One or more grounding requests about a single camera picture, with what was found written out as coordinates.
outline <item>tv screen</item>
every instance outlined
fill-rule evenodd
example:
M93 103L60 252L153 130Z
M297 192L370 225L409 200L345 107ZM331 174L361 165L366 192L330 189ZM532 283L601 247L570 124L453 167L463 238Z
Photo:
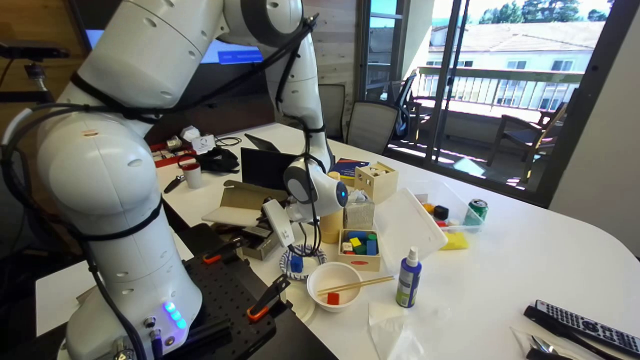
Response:
M84 46L91 51L103 34L121 0L68 0L76 20ZM180 103L199 99L227 81L234 79L262 61L257 47L226 44L215 40L202 58L189 85L182 94ZM235 97L268 93L264 75L254 76L249 81L222 95Z

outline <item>small red block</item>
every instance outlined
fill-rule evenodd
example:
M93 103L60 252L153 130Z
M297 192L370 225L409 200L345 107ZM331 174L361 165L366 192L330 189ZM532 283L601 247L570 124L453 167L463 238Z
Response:
M340 305L340 294L338 293L327 294L326 303L329 305Z

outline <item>chopsticks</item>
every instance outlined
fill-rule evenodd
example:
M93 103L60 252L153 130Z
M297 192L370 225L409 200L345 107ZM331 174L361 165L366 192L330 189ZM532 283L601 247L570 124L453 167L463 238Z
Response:
M318 294L318 296L321 296L321 295L326 295L328 293L337 293L337 292L340 292L340 291L362 288L364 286L369 286L369 285L373 285L373 284L379 284L381 282L387 282L387 281L391 281L393 279L394 279L393 276L386 276L386 277L379 277L379 278L373 279L373 280L352 282L351 284L334 286L332 288L319 290L317 294Z

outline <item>white table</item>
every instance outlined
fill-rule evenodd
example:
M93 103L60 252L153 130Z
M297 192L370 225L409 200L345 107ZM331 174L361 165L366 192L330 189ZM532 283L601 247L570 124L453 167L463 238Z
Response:
M238 156L240 147L254 147L243 133L269 140L282 152L293 154L304 144L300 131L272 124L234 134L243 138L241 145L230 148ZM443 319L438 324L424 324L437 333L428 344L437 354L429 358L522 358L509 327L532 332L539 329L522 316L536 299L640 334L640 263L611 235L564 215L383 156L341 143L330 145L337 158L381 161L400 171L400 186L406 181L438 179L463 200L480 198L489 203L485 227L468 250L437 252L423 262L417 303L410 311L416 315L437 311ZM164 188L180 170L172 165L158 169L157 174L159 187ZM203 188L192 190L182 184L164 196L190 226L202 222L203 215L219 206L222 183L241 180L241 174L203 174L203 179ZM335 258L335 246L323 244L330 261ZM280 274L278 258L283 251L274 251L265 261L250 259L253 271L265 283ZM362 274L365 279L378 276ZM74 288L60 293L63 282L73 283ZM40 279L36 283L38 335L67 321L75 308L75 297L91 285L84 264ZM359 304L344 313L316 308L309 327L341 359L375 359L367 303L394 304L395 286L388 282L365 288Z

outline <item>white bowl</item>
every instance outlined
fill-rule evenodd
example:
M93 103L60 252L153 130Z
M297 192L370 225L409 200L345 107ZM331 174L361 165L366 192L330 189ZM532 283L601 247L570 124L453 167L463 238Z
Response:
M353 304L360 295L360 288L340 291L340 304L329 305L326 303L327 295L318 296L317 292L334 286L347 285L352 282L362 281L362 277L356 269L345 264L333 261L317 267L307 278L307 291L312 299L323 309L332 313L340 313Z

